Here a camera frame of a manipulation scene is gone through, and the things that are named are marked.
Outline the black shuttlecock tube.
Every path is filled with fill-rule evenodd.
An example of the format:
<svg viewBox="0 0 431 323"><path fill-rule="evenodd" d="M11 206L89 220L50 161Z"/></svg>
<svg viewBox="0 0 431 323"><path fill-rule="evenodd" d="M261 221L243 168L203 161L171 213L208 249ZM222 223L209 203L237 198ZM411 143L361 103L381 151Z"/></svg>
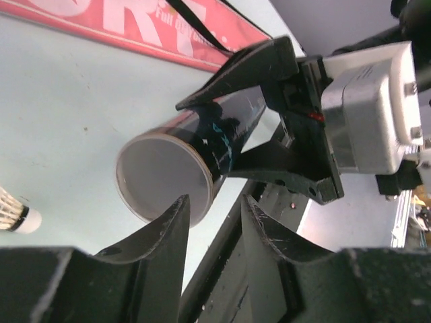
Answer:
<svg viewBox="0 0 431 323"><path fill-rule="evenodd" d="M191 200L190 226L208 213L266 103L259 87L180 111L121 149L115 168L125 205L143 221L178 197Z"/></svg>

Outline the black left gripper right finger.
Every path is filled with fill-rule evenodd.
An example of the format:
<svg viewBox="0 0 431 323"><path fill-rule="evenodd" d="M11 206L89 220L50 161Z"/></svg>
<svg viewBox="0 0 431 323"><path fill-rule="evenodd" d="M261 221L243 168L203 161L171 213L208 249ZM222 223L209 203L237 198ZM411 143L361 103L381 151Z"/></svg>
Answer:
<svg viewBox="0 0 431 323"><path fill-rule="evenodd" d="M334 252L270 217L250 195L242 197L241 221L254 322L336 322Z"/></svg>

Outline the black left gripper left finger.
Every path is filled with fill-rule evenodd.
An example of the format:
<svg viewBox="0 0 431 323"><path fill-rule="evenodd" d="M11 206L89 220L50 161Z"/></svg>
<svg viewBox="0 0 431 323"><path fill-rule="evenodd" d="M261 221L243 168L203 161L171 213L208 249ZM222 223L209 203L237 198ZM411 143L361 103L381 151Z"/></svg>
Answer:
<svg viewBox="0 0 431 323"><path fill-rule="evenodd" d="M177 198L145 227L96 254L132 266L127 322L177 322L189 236L189 195Z"/></svg>

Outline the white feather shuttlecock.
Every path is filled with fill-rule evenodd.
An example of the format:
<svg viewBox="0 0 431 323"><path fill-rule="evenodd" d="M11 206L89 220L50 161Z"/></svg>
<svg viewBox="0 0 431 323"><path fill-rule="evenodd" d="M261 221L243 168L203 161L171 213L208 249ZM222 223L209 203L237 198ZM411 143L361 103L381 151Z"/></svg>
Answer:
<svg viewBox="0 0 431 323"><path fill-rule="evenodd" d="M1 187L1 231L30 234L42 223L41 214L21 203Z"/></svg>

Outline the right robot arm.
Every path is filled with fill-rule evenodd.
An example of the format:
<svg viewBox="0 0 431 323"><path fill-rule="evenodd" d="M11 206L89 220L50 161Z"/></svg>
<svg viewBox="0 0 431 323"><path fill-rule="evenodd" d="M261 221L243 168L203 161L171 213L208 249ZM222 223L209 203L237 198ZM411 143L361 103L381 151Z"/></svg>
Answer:
<svg viewBox="0 0 431 323"><path fill-rule="evenodd" d="M393 1L396 26L328 57L298 58L288 36L230 52L177 110L259 87L290 144L272 140L234 158L231 177L285 186L324 205L344 172L390 182L405 149L424 141L418 95L430 88L430 2Z"/></svg>

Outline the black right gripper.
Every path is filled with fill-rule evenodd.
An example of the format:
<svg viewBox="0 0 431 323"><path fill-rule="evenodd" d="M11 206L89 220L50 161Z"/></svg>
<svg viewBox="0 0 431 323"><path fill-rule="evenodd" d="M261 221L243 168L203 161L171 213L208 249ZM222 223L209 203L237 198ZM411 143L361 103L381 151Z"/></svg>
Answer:
<svg viewBox="0 0 431 323"><path fill-rule="evenodd" d="M241 153L228 175L284 186L320 205L344 197L321 106L332 82L323 58L298 59L289 36L279 36L234 53L196 92L176 104L183 110L262 86L267 107L279 114L281 133Z"/></svg>

